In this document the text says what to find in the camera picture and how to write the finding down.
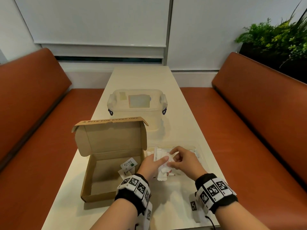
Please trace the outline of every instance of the white table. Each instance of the white table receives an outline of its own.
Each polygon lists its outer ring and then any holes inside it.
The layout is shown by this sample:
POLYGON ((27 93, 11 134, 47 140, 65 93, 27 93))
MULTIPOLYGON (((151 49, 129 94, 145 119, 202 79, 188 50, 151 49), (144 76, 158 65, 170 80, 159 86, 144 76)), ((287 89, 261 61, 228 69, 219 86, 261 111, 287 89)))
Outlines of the white table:
MULTIPOLYGON (((148 132, 149 141, 196 141, 201 147, 209 172, 224 178, 184 96, 170 69, 166 66, 117 66, 104 90, 93 114, 92 120, 108 119, 110 114, 106 103, 109 95, 121 88, 156 88, 167 98, 168 108, 163 116, 164 126, 157 132, 148 132)), ((87 230, 107 210, 110 201, 85 204, 80 198, 82 182, 88 157, 76 152, 69 170, 45 220, 43 230, 77 229, 87 230)), ((211 223, 195 223, 191 215, 188 195, 195 192, 194 182, 183 176, 169 177, 166 182, 153 181, 153 216, 151 230, 170 230, 211 226, 211 223)), ((213 223, 219 225, 215 216, 213 223)))

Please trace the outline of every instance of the plastic container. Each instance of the plastic container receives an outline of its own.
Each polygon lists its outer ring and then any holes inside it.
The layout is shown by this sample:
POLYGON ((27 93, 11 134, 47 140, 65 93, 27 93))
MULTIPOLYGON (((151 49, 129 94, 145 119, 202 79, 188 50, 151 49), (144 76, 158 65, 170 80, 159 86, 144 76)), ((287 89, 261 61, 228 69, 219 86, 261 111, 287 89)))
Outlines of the plastic container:
POLYGON ((165 94, 158 89, 117 89, 107 102, 112 118, 142 117, 147 131, 159 129, 167 110, 165 94))
POLYGON ((201 150, 201 147, 197 142, 194 141, 165 141, 165 142, 148 142, 147 143, 147 151, 145 153, 145 156, 147 156, 148 151, 153 151, 155 147, 158 148, 168 148, 173 149, 176 146, 184 147, 187 150, 193 150, 196 151, 196 156, 198 158, 198 161, 201 163, 201 165, 204 167, 204 169, 210 173, 208 164, 206 163, 205 158, 203 157, 203 152, 201 150))

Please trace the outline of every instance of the orange cushion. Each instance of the orange cushion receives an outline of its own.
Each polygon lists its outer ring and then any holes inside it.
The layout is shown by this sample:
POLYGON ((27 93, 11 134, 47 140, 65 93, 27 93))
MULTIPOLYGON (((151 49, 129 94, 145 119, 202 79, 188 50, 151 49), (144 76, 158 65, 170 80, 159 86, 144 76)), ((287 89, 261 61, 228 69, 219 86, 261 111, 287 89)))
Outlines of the orange cushion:
POLYGON ((181 88, 239 202, 270 229, 307 229, 307 193, 212 88, 181 88))
POLYGON ((0 162, 70 85, 47 48, 0 66, 0 162))
POLYGON ((212 84, 307 183, 307 85, 237 53, 212 84))
POLYGON ((103 89, 72 89, 0 173, 1 229, 41 229, 103 89))

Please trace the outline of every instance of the cable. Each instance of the cable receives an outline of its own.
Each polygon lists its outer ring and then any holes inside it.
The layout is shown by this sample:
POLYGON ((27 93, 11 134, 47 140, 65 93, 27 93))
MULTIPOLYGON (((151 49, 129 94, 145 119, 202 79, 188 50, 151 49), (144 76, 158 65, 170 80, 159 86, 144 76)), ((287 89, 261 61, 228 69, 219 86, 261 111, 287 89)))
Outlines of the cable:
POLYGON ((210 220, 210 222, 211 222, 211 224, 212 224, 212 226, 213 226, 213 229, 216 230, 215 227, 214 227, 214 224, 213 224, 212 220, 211 220, 208 216, 205 216, 205 217, 206 217, 207 219, 210 220))

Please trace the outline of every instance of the cardboard box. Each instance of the cardboard box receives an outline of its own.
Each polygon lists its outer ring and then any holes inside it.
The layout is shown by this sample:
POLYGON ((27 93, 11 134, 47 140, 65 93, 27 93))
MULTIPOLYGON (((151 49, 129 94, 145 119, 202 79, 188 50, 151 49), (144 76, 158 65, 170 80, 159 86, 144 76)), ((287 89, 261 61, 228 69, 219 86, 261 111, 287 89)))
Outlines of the cardboard box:
POLYGON ((120 165, 133 157, 140 167, 147 149, 147 136, 141 117, 88 120, 77 123, 72 132, 81 156, 89 156, 81 190, 84 202, 113 199, 122 182, 120 165))

